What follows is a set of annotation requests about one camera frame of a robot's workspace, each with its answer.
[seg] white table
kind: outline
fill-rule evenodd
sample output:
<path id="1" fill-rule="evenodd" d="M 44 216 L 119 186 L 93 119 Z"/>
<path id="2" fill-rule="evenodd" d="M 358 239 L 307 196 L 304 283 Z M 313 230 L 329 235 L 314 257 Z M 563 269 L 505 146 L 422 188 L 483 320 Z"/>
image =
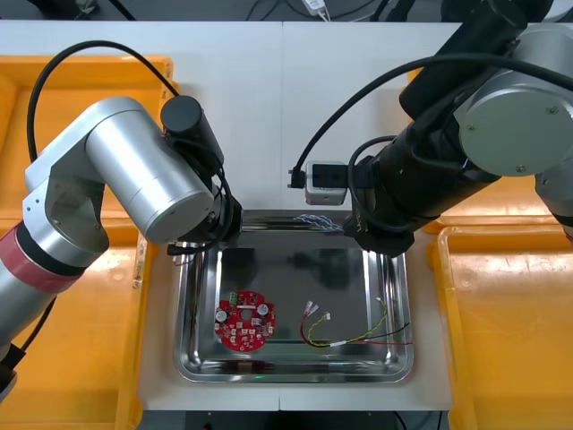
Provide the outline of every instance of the white table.
<path id="1" fill-rule="evenodd" d="M 456 26 L 369 23 L 0 22 L 0 55 L 47 55 L 79 41 L 109 39 L 143 54 L 171 56 L 182 92 L 198 97 L 225 152 L 234 195 L 246 209 L 301 209 L 287 171 L 339 105 L 367 82 L 433 54 Z M 94 49 L 86 54 L 115 54 Z M 348 160 L 362 142 L 399 132 L 397 94 L 406 78 L 375 91 L 336 124 L 311 159 Z M 408 252 L 415 365 L 401 383 L 329 385 L 198 384 L 173 366 L 171 262 L 154 265 L 139 396 L 146 409 L 449 409 L 451 396 L 433 275 L 431 238 Z"/>

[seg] black cable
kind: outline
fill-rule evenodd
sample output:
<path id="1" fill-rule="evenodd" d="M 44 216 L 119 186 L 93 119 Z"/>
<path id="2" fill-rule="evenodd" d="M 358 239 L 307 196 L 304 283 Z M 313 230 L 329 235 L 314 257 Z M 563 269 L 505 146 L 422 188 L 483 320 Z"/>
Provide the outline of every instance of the black cable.
<path id="1" fill-rule="evenodd" d="M 557 20 L 557 22 L 572 22 L 572 21 L 573 21 L 573 7 Z"/>
<path id="2" fill-rule="evenodd" d="M 288 6 L 288 8 L 293 11 L 294 13 L 296 13 L 297 15 L 303 16 L 304 18 L 308 18 L 310 20 L 315 20 L 315 21 L 322 21 L 322 19 L 319 16 L 312 16 L 309 13 L 305 12 L 305 11 L 301 11 L 299 9 L 297 9 L 295 7 L 295 5 L 292 3 L 292 0 L 284 0 L 286 5 Z M 342 13 L 336 13 L 336 14 L 331 14 L 330 15 L 330 19 L 332 21 L 337 20 L 338 18 L 344 18 L 345 16 L 351 15 L 353 13 L 356 13 L 358 11 L 361 11 L 364 9 L 364 7 L 369 6 L 370 4 L 374 3 L 377 0 L 368 0 L 367 2 L 365 2 L 364 4 L 361 4 L 360 6 L 355 7 L 354 9 L 351 9 L 350 11 L 346 11 L 346 12 L 342 12 Z"/>
<path id="3" fill-rule="evenodd" d="M 119 0 L 109 0 L 109 3 L 111 3 L 127 21 L 137 21 L 132 13 L 129 12 Z"/>
<path id="4" fill-rule="evenodd" d="M 251 19 L 252 13 L 257 8 L 259 4 L 261 4 L 262 0 L 255 0 L 252 4 L 251 9 L 249 9 L 249 13 L 247 13 L 247 17 L 244 19 L 245 21 L 249 21 Z"/>
<path id="5" fill-rule="evenodd" d="M 402 417 L 400 416 L 400 414 L 398 414 L 396 411 L 392 412 L 394 414 L 394 416 L 398 419 L 398 421 L 400 422 L 400 425 L 402 426 L 402 430 L 408 430 L 408 427 L 406 427 L 406 423 L 404 422 L 404 420 L 402 419 Z"/>
<path id="6" fill-rule="evenodd" d="M 362 154 L 368 148 L 377 143 L 391 142 L 394 139 L 396 139 L 396 136 L 377 137 L 375 139 L 372 139 L 371 141 L 368 141 L 363 145 L 360 145 L 358 149 L 355 150 L 355 152 L 352 154 L 352 157 L 350 157 L 350 161 L 348 161 L 348 190 L 350 190 L 350 195 L 352 196 L 354 204 L 361 212 L 361 216 L 364 216 L 373 226 L 375 226 L 380 230 L 388 231 L 389 233 L 405 233 L 407 231 L 412 230 L 415 224 L 409 223 L 409 224 L 402 224 L 399 226 L 393 226 L 377 219 L 376 216 L 370 210 L 368 210 L 368 208 L 366 208 L 364 203 L 362 203 L 362 201 L 358 198 L 358 192 L 356 190 L 355 177 L 354 177 L 354 167 L 356 159 L 358 159 L 358 156 L 360 156 L 360 154 Z"/>
<path id="7" fill-rule="evenodd" d="M 174 96 L 178 96 L 179 93 L 175 87 L 156 69 L 152 63 L 150 63 L 144 56 L 134 51 L 130 47 L 122 45 L 120 43 L 110 42 L 107 40 L 88 40 L 86 42 L 77 43 L 66 49 L 64 49 L 59 54 L 56 54 L 42 70 L 39 75 L 32 93 L 30 94 L 30 103 L 28 104 L 28 117 L 26 119 L 26 130 L 28 135 L 28 153 L 30 155 L 30 161 L 33 162 L 38 157 L 38 151 L 36 149 L 36 136 L 34 133 L 34 122 L 36 116 L 36 108 L 38 107 L 39 94 L 46 83 L 48 76 L 54 71 L 54 69 L 62 63 L 68 56 L 75 54 L 76 52 L 82 51 L 83 49 L 88 49 L 91 47 L 112 47 L 114 49 L 119 49 L 127 54 L 134 56 L 140 60 L 148 69 L 155 74 L 158 79 L 173 93 Z"/>
<path id="8" fill-rule="evenodd" d="M 400 333 L 401 331 L 405 330 L 406 327 L 408 327 L 409 325 L 410 325 L 410 322 L 407 322 L 406 324 L 404 324 L 404 325 L 402 326 L 401 329 L 397 329 L 397 330 L 392 331 L 392 332 L 390 332 L 390 333 L 384 333 L 384 334 L 378 334 L 378 335 L 376 335 L 376 336 L 370 336 L 369 338 L 364 338 L 364 340 L 387 338 L 388 336 L 391 336 L 391 335 L 393 335 L 393 334 Z"/>
<path id="9" fill-rule="evenodd" d="M 56 298 L 54 297 L 52 299 L 52 301 L 50 302 L 50 304 L 47 306 L 46 310 L 44 310 L 44 313 L 42 314 L 42 316 L 40 316 L 39 321 L 36 324 L 36 327 L 34 327 L 34 330 L 32 330 L 32 333 L 30 334 L 30 336 L 28 336 L 26 341 L 22 344 L 22 346 L 21 346 L 22 351 L 26 352 L 26 349 L 28 349 L 30 344 L 34 341 L 34 339 L 36 339 L 36 336 L 38 336 L 38 333 L 40 332 L 40 330 L 42 330 L 42 327 L 44 327 L 44 323 L 46 322 L 48 316 L 52 312 L 52 308 L 54 307 L 55 302 L 56 302 Z"/>
<path id="10" fill-rule="evenodd" d="M 206 148 L 197 142 L 188 141 L 188 140 L 181 140 L 181 141 L 184 142 L 185 146 L 192 146 L 196 150 L 207 152 L 208 154 L 213 156 L 216 163 L 218 163 L 218 172 L 216 173 L 216 175 L 217 175 L 219 181 L 221 182 L 221 187 L 225 190 L 225 197 L 226 197 L 225 222 L 223 223 L 223 227 L 219 231 L 219 234 L 212 241 L 210 241 L 206 245 L 199 246 L 197 248 L 189 248 L 189 247 L 183 247 L 183 246 L 177 246 L 177 245 L 169 245 L 167 247 L 167 254 L 168 255 L 195 255 L 195 254 L 204 253 L 206 251 L 209 251 L 209 249 L 212 249 L 213 247 L 215 247 L 219 242 L 221 242 L 225 238 L 225 236 L 229 232 L 229 229 L 231 228 L 231 223 L 233 221 L 233 214 L 234 214 L 233 199 L 232 199 L 233 195 L 231 194 L 231 188 L 229 187 L 227 179 L 225 178 L 225 170 L 223 169 L 223 163 L 221 163 L 221 160 L 218 159 L 217 154 L 213 150 Z"/>
<path id="11" fill-rule="evenodd" d="M 229 184 L 227 182 L 227 180 L 225 179 L 225 176 L 221 174 L 221 172 L 217 172 L 216 174 L 218 176 L 219 181 L 221 181 L 221 185 L 223 186 L 223 189 L 225 190 L 225 198 L 226 198 L 226 213 L 225 213 L 225 222 L 223 223 L 223 228 L 219 231 L 219 234 L 217 235 L 217 237 L 215 237 L 212 241 L 210 241 L 208 244 L 206 245 L 202 245 L 202 246 L 198 246 L 196 248 L 188 248 L 188 247 L 182 247 L 182 246 L 177 246 L 177 245 L 169 245 L 167 247 L 167 254 L 168 255 L 195 255 L 195 254 L 200 254 L 200 253 L 204 253 L 206 251 L 209 251 L 209 249 L 214 248 L 216 245 L 218 245 L 219 242 L 221 242 L 223 240 L 223 238 L 225 238 L 225 236 L 227 235 L 227 233 L 229 232 L 229 229 L 231 228 L 231 222 L 233 221 L 233 212 L 234 212 L 234 208 L 233 208 L 233 200 L 231 199 L 231 189 L 229 188 Z"/>
<path id="12" fill-rule="evenodd" d="M 414 7 L 415 0 L 398 0 L 398 4 L 392 9 L 385 22 L 405 22 L 408 19 L 408 14 Z"/>
<path id="13" fill-rule="evenodd" d="M 382 0 L 380 2 L 376 11 L 374 11 L 374 14 L 370 17 L 370 22 L 377 22 L 380 19 L 380 15 L 382 15 L 382 12 L 384 12 L 384 9 L 388 6 L 388 3 L 390 3 L 390 0 Z"/>
<path id="14" fill-rule="evenodd" d="M 272 7 L 269 9 L 269 11 L 267 13 L 265 13 L 264 16 L 259 19 L 259 21 L 265 21 L 267 18 L 269 18 L 272 15 L 272 13 L 277 10 L 279 3 L 280 3 L 280 0 L 276 0 L 275 4 L 272 5 Z"/>
<path id="15" fill-rule="evenodd" d="M 389 72 L 384 73 L 379 76 L 368 85 L 359 90 L 354 96 L 352 96 L 348 101 L 342 105 L 332 116 L 322 125 L 319 131 L 311 138 L 306 147 L 303 150 L 300 158 L 298 159 L 296 166 L 293 168 L 293 176 L 300 173 L 303 163 L 310 154 L 314 145 L 321 139 L 321 137 L 333 126 L 340 117 L 342 117 L 348 109 L 370 94 L 372 91 L 376 90 L 388 81 L 397 78 L 403 73 L 411 72 L 415 69 L 421 67 L 427 67 L 428 65 L 436 65 L 442 63 L 478 63 L 481 65 L 489 65 L 498 67 L 500 69 L 509 69 L 515 72 L 523 73 L 528 76 L 533 76 L 535 78 L 541 79 L 548 83 L 557 85 L 558 87 L 564 88 L 566 90 L 573 90 L 573 79 L 565 76 L 561 73 L 555 73 L 554 71 L 548 70 L 544 67 L 538 65 L 529 64 L 523 61 L 518 61 L 513 58 L 507 58 L 505 56 L 493 56 L 488 54 L 447 54 L 443 56 L 428 56 L 426 58 L 421 58 L 419 60 L 411 61 L 410 63 L 402 64 Z"/>

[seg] yellow wire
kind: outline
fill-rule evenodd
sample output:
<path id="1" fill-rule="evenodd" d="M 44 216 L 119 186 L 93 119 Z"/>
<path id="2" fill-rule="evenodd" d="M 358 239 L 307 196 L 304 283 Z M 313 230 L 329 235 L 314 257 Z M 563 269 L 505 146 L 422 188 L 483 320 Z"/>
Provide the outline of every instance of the yellow wire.
<path id="1" fill-rule="evenodd" d="M 377 331 L 380 328 L 380 326 L 382 325 L 382 323 L 384 323 L 384 321 L 386 320 L 386 317 L 388 316 L 388 307 L 386 306 L 386 304 L 383 301 L 380 301 L 380 303 L 381 303 L 382 309 L 384 310 L 384 313 L 383 313 L 381 319 L 378 321 L 378 323 L 374 327 L 372 327 L 371 330 L 368 330 L 366 333 L 361 334 L 360 336 L 356 336 L 355 338 L 352 338 L 352 339 L 341 340 L 341 342 L 346 342 L 346 343 L 356 342 L 358 340 L 362 340 L 364 338 L 367 338 L 368 336 L 373 334 L 375 331 Z M 338 342 L 316 343 L 316 342 L 312 341 L 312 330 L 314 330 L 314 327 L 316 327 L 317 325 L 319 325 L 320 323 L 322 323 L 326 319 L 327 314 L 328 314 L 328 312 L 325 313 L 317 322 L 315 322 L 313 325 L 311 325 L 310 329 L 308 329 L 308 335 L 306 336 L 306 339 L 308 340 L 308 343 L 310 343 L 314 347 L 329 347 L 331 343 L 338 343 Z"/>

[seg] capacitor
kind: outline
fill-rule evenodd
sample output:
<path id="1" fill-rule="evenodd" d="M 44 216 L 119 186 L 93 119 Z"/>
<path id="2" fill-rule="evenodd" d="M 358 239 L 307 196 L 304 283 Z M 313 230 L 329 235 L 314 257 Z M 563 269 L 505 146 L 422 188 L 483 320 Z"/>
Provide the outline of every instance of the capacitor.
<path id="1" fill-rule="evenodd" d="M 219 321 L 220 323 L 224 323 L 225 320 L 227 319 L 227 312 L 222 311 L 222 310 L 221 310 L 221 311 L 217 311 L 217 312 L 215 313 L 215 319 L 216 319 L 217 321 Z"/>
<path id="2" fill-rule="evenodd" d="M 257 307 L 257 314 L 264 316 L 268 313 L 269 313 L 269 307 L 267 305 L 265 305 L 264 303 L 259 305 L 259 307 Z"/>

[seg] red band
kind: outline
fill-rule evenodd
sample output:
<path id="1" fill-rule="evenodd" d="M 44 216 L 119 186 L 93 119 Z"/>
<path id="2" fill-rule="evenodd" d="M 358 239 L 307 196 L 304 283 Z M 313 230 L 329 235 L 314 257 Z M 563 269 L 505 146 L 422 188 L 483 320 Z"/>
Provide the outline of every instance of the red band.
<path id="1" fill-rule="evenodd" d="M 56 275 L 30 260 L 18 245 L 17 227 L 14 226 L 0 238 L 0 260 L 15 278 L 48 294 L 61 293 L 80 278 L 81 275 Z"/>

